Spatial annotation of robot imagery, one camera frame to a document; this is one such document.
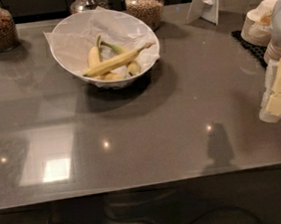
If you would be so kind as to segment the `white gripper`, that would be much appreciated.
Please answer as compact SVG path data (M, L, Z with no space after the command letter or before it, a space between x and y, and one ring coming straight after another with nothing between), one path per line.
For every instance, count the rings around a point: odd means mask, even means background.
M281 120L281 60L270 60L265 71L265 92L260 106L259 119L269 123Z

